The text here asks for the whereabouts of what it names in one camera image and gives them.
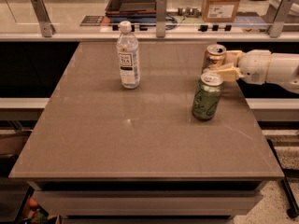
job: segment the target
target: box label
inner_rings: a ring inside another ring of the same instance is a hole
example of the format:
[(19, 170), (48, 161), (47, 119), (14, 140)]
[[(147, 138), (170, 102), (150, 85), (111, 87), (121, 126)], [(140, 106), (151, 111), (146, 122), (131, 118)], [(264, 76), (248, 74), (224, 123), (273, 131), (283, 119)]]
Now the box label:
[(214, 18), (232, 18), (234, 5), (210, 5), (208, 7), (207, 17)]

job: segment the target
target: metal bracket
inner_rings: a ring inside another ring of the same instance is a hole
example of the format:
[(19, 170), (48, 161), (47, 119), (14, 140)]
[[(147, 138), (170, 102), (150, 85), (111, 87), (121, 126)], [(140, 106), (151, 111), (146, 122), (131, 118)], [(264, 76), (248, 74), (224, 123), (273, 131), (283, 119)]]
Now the metal bracket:
[(167, 0), (156, 0), (156, 36), (165, 37), (166, 35), (166, 9)]
[(56, 30), (50, 21), (50, 17), (45, 7), (44, 1), (43, 0), (30, 0), (30, 1), (36, 13), (41, 34), (44, 37), (52, 37), (52, 35), (55, 34)]
[(278, 12), (275, 15), (272, 26), (268, 30), (270, 37), (279, 37), (281, 35), (285, 20), (289, 15), (294, 0), (281, 0)]

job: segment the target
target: plastic bottle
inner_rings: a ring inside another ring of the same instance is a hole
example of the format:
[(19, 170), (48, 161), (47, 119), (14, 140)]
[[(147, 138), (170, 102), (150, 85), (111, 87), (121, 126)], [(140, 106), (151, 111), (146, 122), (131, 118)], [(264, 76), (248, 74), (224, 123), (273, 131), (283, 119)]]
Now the plastic bottle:
[(138, 39), (132, 33), (129, 21), (120, 23), (121, 35), (117, 42), (117, 51), (121, 71), (121, 84), (124, 88), (134, 89), (140, 83)]

